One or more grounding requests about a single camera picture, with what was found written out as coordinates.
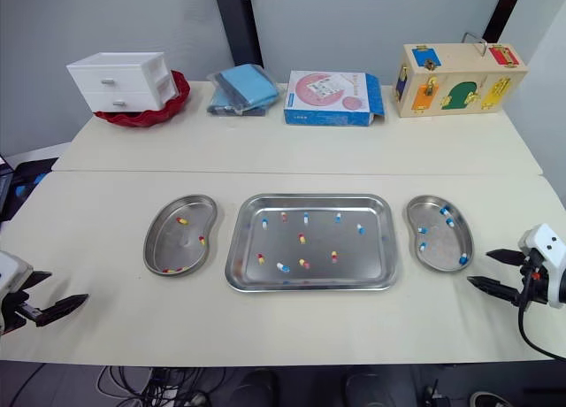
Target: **kidney-shaped metal dish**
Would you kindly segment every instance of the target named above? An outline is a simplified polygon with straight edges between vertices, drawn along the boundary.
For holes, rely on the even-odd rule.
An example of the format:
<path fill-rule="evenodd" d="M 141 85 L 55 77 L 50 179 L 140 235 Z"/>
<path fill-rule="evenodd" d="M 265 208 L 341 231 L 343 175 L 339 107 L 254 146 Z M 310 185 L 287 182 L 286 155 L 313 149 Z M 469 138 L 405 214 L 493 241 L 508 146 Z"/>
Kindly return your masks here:
<path fill-rule="evenodd" d="M 374 195 L 257 195 L 240 208 L 226 278 L 246 291 L 385 289 L 397 273 L 391 210 Z"/>
<path fill-rule="evenodd" d="M 417 196 L 407 205 L 417 259 L 442 272 L 458 272 L 474 255 L 471 231 L 458 209 L 438 196 Z"/>
<path fill-rule="evenodd" d="M 161 210 L 145 238 L 143 259 L 164 276 L 191 273 L 206 261 L 216 204 L 208 196 L 181 197 Z"/>

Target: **black pole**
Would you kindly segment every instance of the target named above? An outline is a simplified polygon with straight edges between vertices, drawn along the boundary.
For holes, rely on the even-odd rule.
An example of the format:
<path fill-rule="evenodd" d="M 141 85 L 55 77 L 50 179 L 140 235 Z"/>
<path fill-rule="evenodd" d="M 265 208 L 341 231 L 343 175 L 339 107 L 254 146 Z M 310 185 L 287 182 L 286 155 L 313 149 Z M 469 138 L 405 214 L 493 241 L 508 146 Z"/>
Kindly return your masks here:
<path fill-rule="evenodd" d="M 498 42 L 517 0 L 499 0 L 484 32 L 484 40 Z"/>
<path fill-rule="evenodd" d="M 251 0 L 217 0 L 235 65 L 264 65 Z"/>

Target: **wooden lock box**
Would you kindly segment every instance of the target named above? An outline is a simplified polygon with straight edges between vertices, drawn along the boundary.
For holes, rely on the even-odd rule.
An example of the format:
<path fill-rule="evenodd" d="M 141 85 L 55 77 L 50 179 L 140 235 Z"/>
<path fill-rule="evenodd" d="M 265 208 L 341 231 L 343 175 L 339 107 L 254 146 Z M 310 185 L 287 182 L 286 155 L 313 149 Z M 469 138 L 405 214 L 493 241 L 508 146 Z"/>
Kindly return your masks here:
<path fill-rule="evenodd" d="M 405 44 L 394 96 L 401 117 L 495 112 L 527 74 L 509 44 Z"/>

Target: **blue folded cloth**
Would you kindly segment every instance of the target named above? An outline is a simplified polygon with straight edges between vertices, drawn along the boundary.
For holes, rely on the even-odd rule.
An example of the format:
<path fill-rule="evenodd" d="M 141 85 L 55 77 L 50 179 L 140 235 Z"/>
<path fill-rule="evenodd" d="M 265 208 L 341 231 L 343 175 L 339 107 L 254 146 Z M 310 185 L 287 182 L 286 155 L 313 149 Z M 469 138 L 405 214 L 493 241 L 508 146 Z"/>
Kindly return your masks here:
<path fill-rule="evenodd" d="M 275 84 L 257 65 L 226 69 L 215 74 L 214 78 L 237 112 L 270 104 L 279 94 Z"/>
<path fill-rule="evenodd" d="M 256 116 L 256 117 L 263 117 L 267 110 L 266 105 L 257 106 L 256 108 L 248 109 L 247 111 L 243 111 L 242 113 L 237 113 L 233 106 L 230 105 L 228 102 L 228 98 L 224 94 L 222 90 L 219 88 L 216 89 L 214 95 L 212 95 L 212 99 L 210 100 L 209 107 L 206 109 L 212 115 L 243 115 L 243 116 Z"/>

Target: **white table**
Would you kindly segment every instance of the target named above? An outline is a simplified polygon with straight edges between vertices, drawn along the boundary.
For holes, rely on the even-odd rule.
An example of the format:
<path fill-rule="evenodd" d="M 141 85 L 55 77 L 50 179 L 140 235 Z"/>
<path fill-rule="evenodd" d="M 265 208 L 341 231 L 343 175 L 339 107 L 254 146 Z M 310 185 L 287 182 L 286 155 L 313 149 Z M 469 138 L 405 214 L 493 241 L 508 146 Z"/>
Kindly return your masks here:
<path fill-rule="evenodd" d="M 382 292 L 244 294 L 224 267 L 241 203 L 257 193 L 374 193 L 390 204 L 402 263 Z M 204 193 L 218 204 L 207 264 L 179 278 L 145 268 L 142 245 L 157 211 Z M 435 194 L 461 209 L 475 239 L 466 271 L 436 273 L 409 253 L 406 203 Z M 516 247 L 547 222 L 566 235 L 566 211 L 539 176 L 368 176 L 261 173 L 52 173 L 2 234 L 0 249 L 54 275 L 29 290 L 43 307 L 89 293 L 70 317 L 28 323 L 2 338 L 4 359 L 117 365 L 326 365 L 540 359 L 521 340 L 517 310 L 467 280 L 519 287 L 518 269 L 482 255 Z M 533 304 L 526 329 L 565 354 L 565 310 Z"/>
<path fill-rule="evenodd" d="M 370 127 L 289 126 L 280 100 L 265 118 L 206 112 L 209 82 L 191 82 L 185 110 L 163 125 L 123 128 L 92 118 L 57 161 L 59 171 L 336 174 L 521 174 L 542 171 L 504 111 L 400 119 Z"/>

